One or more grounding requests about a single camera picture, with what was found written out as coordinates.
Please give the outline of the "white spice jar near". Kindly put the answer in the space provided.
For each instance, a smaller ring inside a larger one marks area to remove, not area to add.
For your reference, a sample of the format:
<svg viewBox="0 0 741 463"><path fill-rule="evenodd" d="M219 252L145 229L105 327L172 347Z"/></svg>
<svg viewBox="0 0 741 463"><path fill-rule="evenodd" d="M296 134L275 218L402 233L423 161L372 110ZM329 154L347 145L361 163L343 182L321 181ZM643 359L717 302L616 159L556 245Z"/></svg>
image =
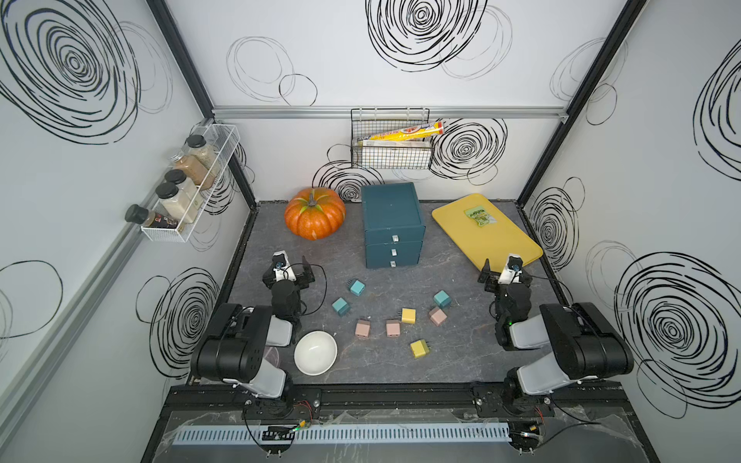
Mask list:
<svg viewBox="0 0 741 463"><path fill-rule="evenodd" d="M175 183L165 181L156 187L160 204L169 215L181 223L193 224L198 217L198 208L194 200L183 192Z"/></svg>

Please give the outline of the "brown spice jar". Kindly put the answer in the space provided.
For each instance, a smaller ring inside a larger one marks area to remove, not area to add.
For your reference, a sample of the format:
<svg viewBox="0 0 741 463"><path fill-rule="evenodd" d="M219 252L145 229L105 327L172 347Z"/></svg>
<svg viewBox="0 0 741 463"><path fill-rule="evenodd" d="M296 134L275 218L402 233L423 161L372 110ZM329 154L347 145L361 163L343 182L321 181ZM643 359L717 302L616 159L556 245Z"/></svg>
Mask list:
<svg viewBox="0 0 741 463"><path fill-rule="evenodd" d="M174 166L183 170L202 190L211 189L216 182L216 177L212 173L212 167L207 170L206 167L195 157L187 152L179 152L171 157Z"/></svg>

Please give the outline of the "yellow tube package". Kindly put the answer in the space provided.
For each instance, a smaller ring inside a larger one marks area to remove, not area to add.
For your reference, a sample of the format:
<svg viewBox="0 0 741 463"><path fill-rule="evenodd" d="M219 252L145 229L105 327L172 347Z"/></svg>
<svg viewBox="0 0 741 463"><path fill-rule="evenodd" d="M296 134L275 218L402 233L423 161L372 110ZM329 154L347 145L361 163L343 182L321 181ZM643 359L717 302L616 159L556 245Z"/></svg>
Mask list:
<svg viewBox="0 0 741 463"><path fill-rule="evenodd" d="M442 122L425 123L424 125L415 125L414 127L405 127L371 135L363 138L363 141L405 142L441 135L443 133L444 124Z"/></svg>

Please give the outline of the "white spice jar middle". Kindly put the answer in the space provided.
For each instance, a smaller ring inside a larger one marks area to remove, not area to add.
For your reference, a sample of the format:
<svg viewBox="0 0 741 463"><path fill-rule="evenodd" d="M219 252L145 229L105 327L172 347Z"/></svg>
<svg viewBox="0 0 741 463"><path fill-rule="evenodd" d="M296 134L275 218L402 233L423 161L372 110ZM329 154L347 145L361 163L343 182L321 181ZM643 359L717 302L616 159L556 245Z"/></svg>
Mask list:
<svg viewBox="0 0 741 463"><path fill-rule="evenodd" d="M204 204L204 199L200 195L198 187L183 170L171 169L164 175L164 181L173 183L181 192L185 193L192 201L195 210L198 210Z"/></svg>

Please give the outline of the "yellow plug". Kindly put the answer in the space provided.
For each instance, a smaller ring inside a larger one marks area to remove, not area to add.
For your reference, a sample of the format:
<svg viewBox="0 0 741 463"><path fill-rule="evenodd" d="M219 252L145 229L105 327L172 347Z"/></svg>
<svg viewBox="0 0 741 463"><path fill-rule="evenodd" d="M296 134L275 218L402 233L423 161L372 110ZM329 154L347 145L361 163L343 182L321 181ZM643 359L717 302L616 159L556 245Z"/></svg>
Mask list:
<svg viewBox="0 0 741 463"><path fill-rule="evenodd" d="M415 359L420 359L430 354L430 347L425 340L419 340L411 343L410 349Z"/></svg>
<svg viewBox="0 0 741 463"><path fill-rule="evenodd" d="M401 322L405 324L415 324L417 311L415 309L403 308L401 310Z"/></svg>

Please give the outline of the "clear acrylic spice shelf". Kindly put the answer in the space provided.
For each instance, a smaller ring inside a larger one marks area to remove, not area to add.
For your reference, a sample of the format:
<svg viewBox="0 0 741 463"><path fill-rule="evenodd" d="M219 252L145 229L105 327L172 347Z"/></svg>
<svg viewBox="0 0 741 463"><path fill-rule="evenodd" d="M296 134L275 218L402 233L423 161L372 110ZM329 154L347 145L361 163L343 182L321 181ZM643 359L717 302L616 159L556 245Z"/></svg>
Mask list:
<svg viewBox="0 0 741 463"><path fill-rule="evenodd" d="M152 211L175 224L152 220L140 226L144 235L155 242L185 243L208 216L224 213L239 191L230 168L239 148L239 132L233 125L194 127L154 192Z"/></svg>

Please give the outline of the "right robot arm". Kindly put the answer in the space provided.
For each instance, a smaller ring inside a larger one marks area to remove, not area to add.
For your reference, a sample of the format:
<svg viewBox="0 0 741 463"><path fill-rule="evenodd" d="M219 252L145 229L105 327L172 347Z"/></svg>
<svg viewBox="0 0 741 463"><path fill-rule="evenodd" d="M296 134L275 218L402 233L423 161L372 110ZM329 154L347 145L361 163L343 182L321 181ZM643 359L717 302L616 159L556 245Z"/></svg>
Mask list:
<svg viewBox="0 0 741 463"><path fill-rule="evenodd" d="M484 290L494 294L489 314L496 321L495 338L503 349L551 349L508 372L501 401L513 415L535 408L538 397L584 381L625 375L635 365L627 342L592 303L542 304L540 313L531 316L532 281L517 255L510 255L500 272L486 260L478 277Z"/></svg>

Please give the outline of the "dark spice jar lying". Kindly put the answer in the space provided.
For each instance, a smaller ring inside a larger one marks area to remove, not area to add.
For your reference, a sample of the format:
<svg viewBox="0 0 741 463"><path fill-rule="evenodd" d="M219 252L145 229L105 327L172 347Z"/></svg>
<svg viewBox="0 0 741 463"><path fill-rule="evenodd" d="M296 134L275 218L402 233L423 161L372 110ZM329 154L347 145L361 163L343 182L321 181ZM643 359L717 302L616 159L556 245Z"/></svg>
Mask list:
<svg viewBox="0 0 741 463"><path fill-rule="evenodd" d="M167 215L154 210L148 210L138 204L132 204L125 213L125 221L141 226L142 228L154 229L177 229L179 222Z"/></svg>

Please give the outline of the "pink plug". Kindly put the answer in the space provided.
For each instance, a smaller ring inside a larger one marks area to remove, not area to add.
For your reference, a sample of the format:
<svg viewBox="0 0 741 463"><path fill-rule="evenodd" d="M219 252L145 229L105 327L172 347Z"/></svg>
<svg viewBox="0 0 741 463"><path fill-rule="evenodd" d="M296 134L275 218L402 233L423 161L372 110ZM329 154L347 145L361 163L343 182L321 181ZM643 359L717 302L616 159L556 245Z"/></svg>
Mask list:
<svg viewBox="0 0 741 463"><path fill-rule="evenodd" d="M385 328L389 338L397 338L401 335L401 322L397 319L387 320Z"/></svg>
<svg viewBox="0 0 741 463"><path fill-rule="evenodd" d="M370 320L359 320L355 328L355 336L358 339L367 340L372 335L372 322Z"/></svg>
<svg viewBox="0 0 741 463"><path fill-rule="evenodd" d="M435 326L441 326L448 319L448 316L442 309L435 307L428 313L428 318Z"/></svg>

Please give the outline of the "teal drawer cabinet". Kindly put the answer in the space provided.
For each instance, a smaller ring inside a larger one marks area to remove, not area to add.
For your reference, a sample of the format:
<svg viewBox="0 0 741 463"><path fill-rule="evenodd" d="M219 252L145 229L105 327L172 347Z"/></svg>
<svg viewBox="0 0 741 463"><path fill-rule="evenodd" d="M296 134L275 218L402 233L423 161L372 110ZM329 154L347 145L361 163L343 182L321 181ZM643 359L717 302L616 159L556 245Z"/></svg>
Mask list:
<svg viewBox="0 0 741 463"><path fill-rule="evenodd" d="M361 196L366 268L418 264L426 224L415 185L366 185Z"/></svg>

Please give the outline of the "white bowl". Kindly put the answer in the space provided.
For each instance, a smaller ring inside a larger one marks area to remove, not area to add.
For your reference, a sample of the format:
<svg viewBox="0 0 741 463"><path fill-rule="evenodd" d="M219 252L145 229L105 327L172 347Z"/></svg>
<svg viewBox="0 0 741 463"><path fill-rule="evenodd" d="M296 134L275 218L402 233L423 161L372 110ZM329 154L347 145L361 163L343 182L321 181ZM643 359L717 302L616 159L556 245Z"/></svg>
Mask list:
<svg viewBox="0 0 741 463"><path fill-rule="evenodd" d="M333 367L338 355L335 338L324 331L313 331L297 343L293 359L299 372L308 376L322 375Z"/></svg>

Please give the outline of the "spice jar far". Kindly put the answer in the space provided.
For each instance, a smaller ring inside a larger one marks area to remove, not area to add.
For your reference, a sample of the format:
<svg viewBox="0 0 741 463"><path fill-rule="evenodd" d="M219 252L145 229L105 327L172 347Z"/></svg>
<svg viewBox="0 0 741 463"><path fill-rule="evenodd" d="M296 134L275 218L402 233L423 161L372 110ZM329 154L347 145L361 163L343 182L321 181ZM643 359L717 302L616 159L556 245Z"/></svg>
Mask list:
<svg viewBox="0 0 741 463"><path fill-rule="evenodd" d="M195 156L207 170L210 170L218 160L218 156L212 144L210 144L204 135L192 134L185 140L189 148L189 154Z"/></svg>

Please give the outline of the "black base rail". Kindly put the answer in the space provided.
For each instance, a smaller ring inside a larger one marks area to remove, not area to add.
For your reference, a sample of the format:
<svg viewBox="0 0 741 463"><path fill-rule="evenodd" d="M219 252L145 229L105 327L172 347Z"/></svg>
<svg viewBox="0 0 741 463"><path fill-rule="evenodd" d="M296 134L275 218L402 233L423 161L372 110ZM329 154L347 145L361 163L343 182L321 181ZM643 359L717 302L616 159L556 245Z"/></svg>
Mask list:
<svg viewBox="0 0 741 463"><path fill-rule="evenodd" d="M601 381L570 386L553 397L521 397L505 404L504 384L410 383L296 385L281 399L257 399L228 385L173 387L160 416L172 412L246 413L250 420L327 419L345 411L460 409L478 418L536 419L555 415L556 407L603 407L627 402L623 387Z"/></svg>

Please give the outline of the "teal plug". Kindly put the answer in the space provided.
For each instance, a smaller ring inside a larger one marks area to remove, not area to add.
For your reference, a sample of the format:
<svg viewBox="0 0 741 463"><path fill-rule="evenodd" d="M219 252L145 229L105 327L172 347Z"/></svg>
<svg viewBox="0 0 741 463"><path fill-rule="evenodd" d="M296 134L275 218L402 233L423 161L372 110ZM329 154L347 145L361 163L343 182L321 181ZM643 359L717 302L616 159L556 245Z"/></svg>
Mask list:
<svg viewBox="0 0 741 463"><path fill-rule="evenodd" d="M349 312L350 305L343 297L339 297L332 303L332 308L338 316L344 316Z"/></svg>
<svg viewBox="0 0 741 463"><path fill-rule="evenodd" d="M437 293L435 293L433 300L436 306L440 309L449 307L453 302L451 296L446 293L446 291L438 291Z"/></svg>
<svg viewBox="0 0 741 463"><path fill-rule="evenodd" d="M366 289L366 285L360 280L352 280L349 283L349 291L355 296L361 296Z"/></svg>

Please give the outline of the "white spice jar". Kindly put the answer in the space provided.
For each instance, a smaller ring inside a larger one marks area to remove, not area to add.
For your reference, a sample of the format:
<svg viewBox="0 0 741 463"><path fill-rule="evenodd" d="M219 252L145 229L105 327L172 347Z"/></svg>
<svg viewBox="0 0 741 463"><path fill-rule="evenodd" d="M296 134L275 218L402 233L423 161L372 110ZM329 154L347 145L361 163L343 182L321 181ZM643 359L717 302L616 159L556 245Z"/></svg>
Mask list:
<svg viewBox="0 0 741 463"><path fill-rule="evenodd" d="M204 199L200 195L198 187L183 170L171 169L164 175L164 181L173 183L181 192L185 193L192 201L195 210L198 210L204 204Z"/></svg>
<svg viewBox="0 0 741 463"><path fill-rule="evenodd" d="M181 223L193 224L198 217L198 208L194 200L183 192L175 183L165 181L156 187L160 204L169 215Z"/></svg>

